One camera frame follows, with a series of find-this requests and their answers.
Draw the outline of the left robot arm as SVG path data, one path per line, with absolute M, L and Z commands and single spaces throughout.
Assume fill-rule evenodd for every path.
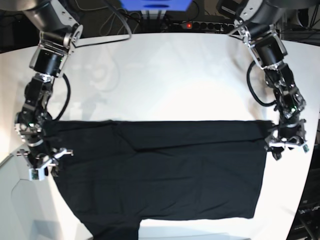
M 315 5 L 315 0 L 220 0 L 216 9 L 221 15 L 233 20 L 234 28 L 228 33 L 239 34 L 240 40 L 248 47 L 253 58 L 246 81 L 252 91 L 250 73 L 258 66 L 265 73 L 265 82 L 273 90 L 275 100 L 262 102 L 255 93 L 253 98 L 264 107 L 274 106 L 279 112 L 279 122 L 270 130 L 265 139 L 266 150 L 279 160 L 285 148 L 290 150 L 309 148 L 305 138 L 305 119 L 300 118 L 306 101 L 298 89 L 292 70 L 284 62 L 288 54 L 276 30 L 276 23 L 287 10 L 305 9 Z

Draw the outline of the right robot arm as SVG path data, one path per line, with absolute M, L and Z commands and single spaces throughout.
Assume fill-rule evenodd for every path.
M 56 174 L 59 160 L 65 155 L 73 155 L 71 149 L 51 147 L 44 126 L 54 121 L 47 106 L 55 79 L 62 77 L 65 80 L 65 103 L 70 101 L 71 87 L 63 68 L 76 48 L 83 26 L 58 0 L 39 1 L 33 8 L 24 10 L 24 14 L 39 30 L 39 43 L 29 64 L 35 74 L 25 87 L 25 100 L 14 121 L 14 128 L 28 149 L 20 149 L 16 154 L 26 161 L 29 180 L 42 181 L 49 167 Z

